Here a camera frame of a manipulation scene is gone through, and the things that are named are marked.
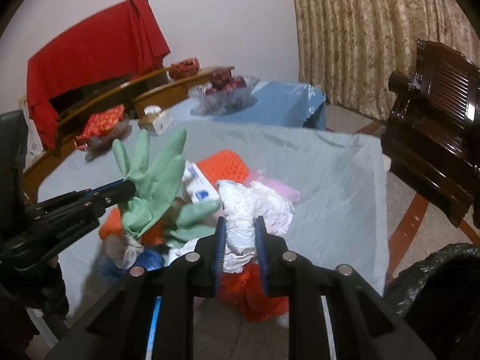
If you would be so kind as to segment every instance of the wall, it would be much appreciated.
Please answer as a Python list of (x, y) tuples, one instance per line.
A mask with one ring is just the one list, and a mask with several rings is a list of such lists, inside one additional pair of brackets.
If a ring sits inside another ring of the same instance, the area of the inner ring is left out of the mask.
[[(71, 25), (122, 0), (25, 0), (0, 39), (0, 112), (25, 93), (27, 61)], [(238, 74), (297, 81), (293, 0), (149, 0), (172, 53)]]

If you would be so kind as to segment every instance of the beige curtain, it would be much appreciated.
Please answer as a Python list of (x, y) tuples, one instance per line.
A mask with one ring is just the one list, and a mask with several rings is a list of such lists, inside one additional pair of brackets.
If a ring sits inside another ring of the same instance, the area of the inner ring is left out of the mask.
[(330, 101), (386, 119), (394, 70), (410, 76), (417, 38), (480, 63), (480, 41), (455, 0), (295, 0), (300, 81)]

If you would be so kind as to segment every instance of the metal screw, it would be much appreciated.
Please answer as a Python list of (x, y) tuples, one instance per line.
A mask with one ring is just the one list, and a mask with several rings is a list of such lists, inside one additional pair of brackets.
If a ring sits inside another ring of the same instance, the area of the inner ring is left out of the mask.
[(297, 259), (297, 254), (295, 252), (292, 252), (292, 251), (286, 251), (284, 254), (282, 254), (282, 258), (285, 261), (292, 262), (292, 261), (295, 261)]
[(337, 272), (344, 276), (350, 276), (353, 273), (353, 268), (348, 264), (340, 264), (337, 266)]
[(200, 254), (198, 254), (196, 251), (191, 251), (190, 253), (185, 255), (185, 260), (187, 260), (189, 263), (194, 263), (199, 259), (200, 259)]
[(134, 277), (137, 278), (138, 276), (142, 276), (145, 273), (145, 268), (142, 266), (134, 266), (132, 269), (130, 269), (130, 274)]

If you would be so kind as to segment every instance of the green rubber glove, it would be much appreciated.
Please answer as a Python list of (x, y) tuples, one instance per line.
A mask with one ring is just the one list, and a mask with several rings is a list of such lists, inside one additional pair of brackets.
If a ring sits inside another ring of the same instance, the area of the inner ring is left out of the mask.
[(168, 216), (174, 225), (164, 228), (164, 243), (170, 248), (179, 249), (188, 241), (215, 233), (212, 226), (201, 225), (198, 221), (214, 214), (220, 208), (220, 200), (204, 200), (186, 204), (179, 210), (169, 210)]
[(181, 157), (186, 130), (179, 130), (152, 166), (148, 166), (150, 138), (141, 130), (131, 162), (123, 143), (116, 139), (113, 154), (124, 178), (135, 183), (135, 196), (119, 204), (125, 232), (138, 239), (149, 230), (172, 205), (182, 183), (185, 160)]

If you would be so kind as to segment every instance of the patterned curtain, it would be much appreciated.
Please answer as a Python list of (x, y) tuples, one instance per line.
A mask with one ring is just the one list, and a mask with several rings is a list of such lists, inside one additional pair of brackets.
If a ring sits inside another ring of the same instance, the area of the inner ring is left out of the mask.
[(295, 0), (300, 81), (330, 101), (386, 119), (390, 73), (414, 71), (417, 38), (480, 62), (480, 41), (455, 0)]

